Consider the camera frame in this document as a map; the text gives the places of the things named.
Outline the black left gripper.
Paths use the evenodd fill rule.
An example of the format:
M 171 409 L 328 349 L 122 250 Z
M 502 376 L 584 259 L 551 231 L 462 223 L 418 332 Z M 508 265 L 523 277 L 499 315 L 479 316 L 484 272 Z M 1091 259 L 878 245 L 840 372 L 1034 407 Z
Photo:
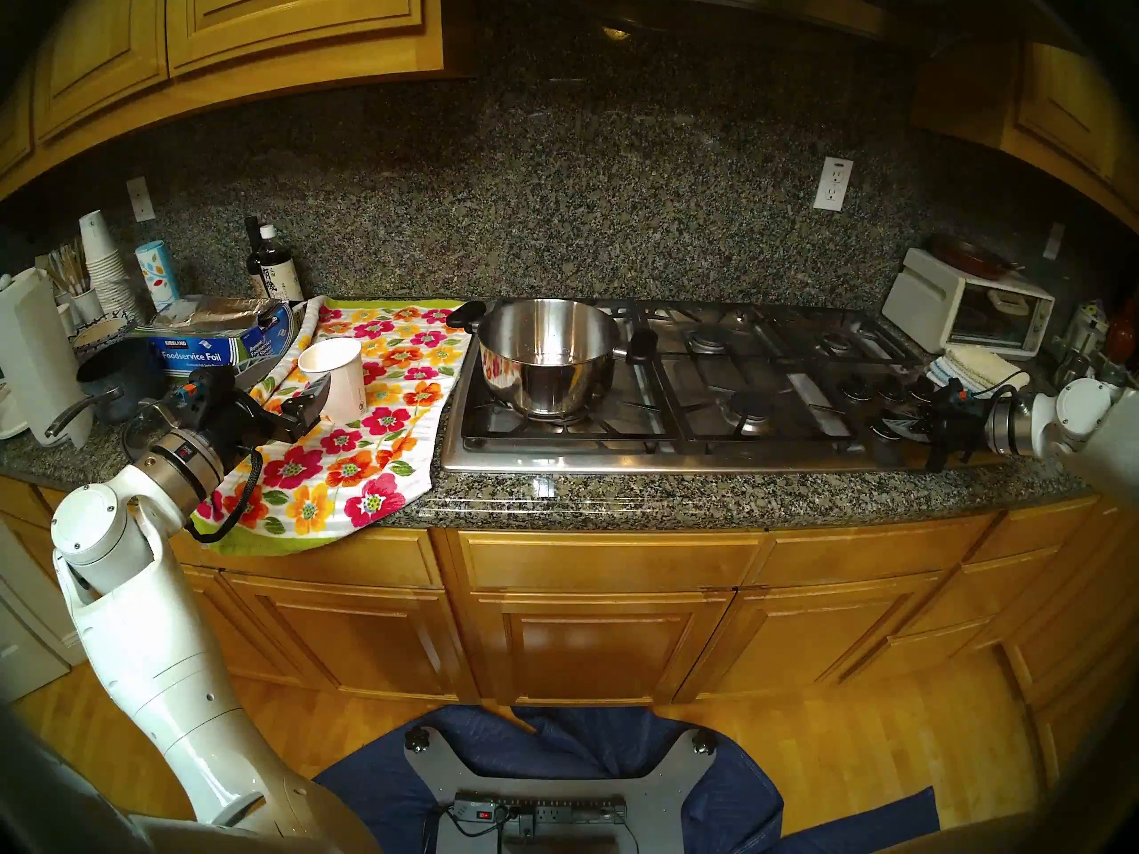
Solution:
M 233 470 L 268 442 L 304 440 L 321 421 L 330 391 L 331 375 L 322 375 L 305 391 L 282 400 L 279 414 L 271 414 L 233 379 L 205 380 L 203 436 L 218 457 L 221 471 Z

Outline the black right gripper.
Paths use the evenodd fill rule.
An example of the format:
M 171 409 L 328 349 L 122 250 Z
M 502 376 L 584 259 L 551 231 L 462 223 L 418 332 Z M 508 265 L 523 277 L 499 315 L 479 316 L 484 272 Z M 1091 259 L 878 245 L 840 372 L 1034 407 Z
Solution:
M 986 405 L 966 391 L 962 381 L 950 379 L 936 388 L 929 403 L 909 402 L 894 407 L 895 419 L 880 422 L 900 440 L 928 441 L 926 471 L 943 471 L 951 460 L 962 466 L 985 447 Z

